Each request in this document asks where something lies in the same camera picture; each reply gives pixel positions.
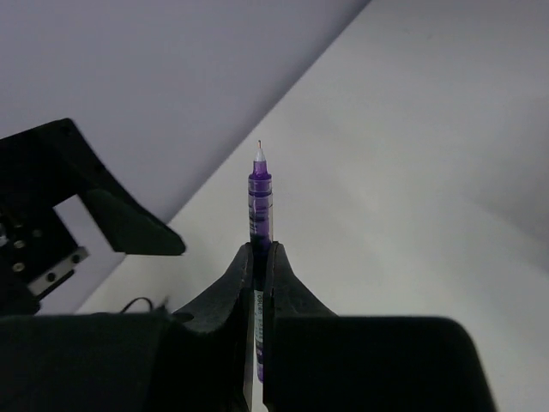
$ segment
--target purple pen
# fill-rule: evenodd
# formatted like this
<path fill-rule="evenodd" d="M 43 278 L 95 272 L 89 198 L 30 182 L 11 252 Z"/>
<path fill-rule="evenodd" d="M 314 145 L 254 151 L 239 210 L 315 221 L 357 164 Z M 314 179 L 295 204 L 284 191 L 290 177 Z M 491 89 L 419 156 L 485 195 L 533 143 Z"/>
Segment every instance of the purple pen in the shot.
<path fill-rule="evenodd" d="M 268 249 L 273 240 L 273 190 L 267 161 L 257 142 L 253 172 L 248 178 L 248 210 L 250 214 L 250 242 L 254 254 L 255 336 L 257 377 L 263 382 L 263 289 Z"/>

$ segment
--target white wall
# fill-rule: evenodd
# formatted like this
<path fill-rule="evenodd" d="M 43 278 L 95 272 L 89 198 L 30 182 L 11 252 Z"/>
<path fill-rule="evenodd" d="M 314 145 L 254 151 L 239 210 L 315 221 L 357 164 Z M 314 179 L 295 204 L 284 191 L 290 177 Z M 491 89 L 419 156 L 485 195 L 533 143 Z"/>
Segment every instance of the white wall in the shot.
<path fill-rule="evenodd" d="M 366 3 L 1 2 L 0 136 L 73 118 L 167 221 Z M 78 202 L 60 210 L 92 257 L 46 312 L 76 309 L 121 258 Z"/>
<path fill-rule="evenodd" d="M 549 2 L 377 0 L 283 102 L 255 133 L 301 137 L 292 159 L 267 152 L 278 192 L 309 153 L 289 186 L 323 211 L 280 218 L 295 203 L 274 194 L 305 283 L 339 313 L 450 315 L 501 410 L 546 411 Z"/>

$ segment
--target gray wall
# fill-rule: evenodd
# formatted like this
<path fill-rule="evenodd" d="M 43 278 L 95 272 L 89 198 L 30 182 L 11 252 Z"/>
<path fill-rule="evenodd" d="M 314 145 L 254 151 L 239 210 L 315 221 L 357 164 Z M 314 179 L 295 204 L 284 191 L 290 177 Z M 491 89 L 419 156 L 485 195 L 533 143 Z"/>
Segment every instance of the gray wall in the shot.
<path fill-rule="evenodd" d="M 167 221 L 366 3 L 1 2 L 0 136 L 73 118 Z M 122 258 L 78 201 L 58 209 L 92 257 L 43 312 L 74 311 Z"/>

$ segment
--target screw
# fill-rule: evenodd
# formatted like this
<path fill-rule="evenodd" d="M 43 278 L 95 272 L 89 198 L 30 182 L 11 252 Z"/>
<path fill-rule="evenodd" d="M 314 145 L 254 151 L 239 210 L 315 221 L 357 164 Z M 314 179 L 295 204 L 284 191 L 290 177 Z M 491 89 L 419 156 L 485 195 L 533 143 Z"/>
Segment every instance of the screw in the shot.
<path fill-rule="evenodd" d="M 23 262 L 17 262 L 11 267 L 11 269 L 13 269 L 15 273 L 22 272 L 25 270 L 25 264 Z"/>
<path fill-rule="evenodd" d="M 8 235 L 6 234 L 6 228 L 0 223 L 0 247 L 9 242 Z"/>

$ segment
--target pen label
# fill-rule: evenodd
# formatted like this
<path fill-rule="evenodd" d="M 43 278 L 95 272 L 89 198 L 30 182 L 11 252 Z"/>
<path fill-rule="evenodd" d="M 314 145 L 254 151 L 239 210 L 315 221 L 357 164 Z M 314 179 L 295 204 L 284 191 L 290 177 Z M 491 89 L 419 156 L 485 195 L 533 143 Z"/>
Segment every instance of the pen label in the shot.
<path fill-rule="evenodd" d="M 263 292 L 254 290 L 255 295 L 255 335 L 256 341 L 263 343 Z"/>

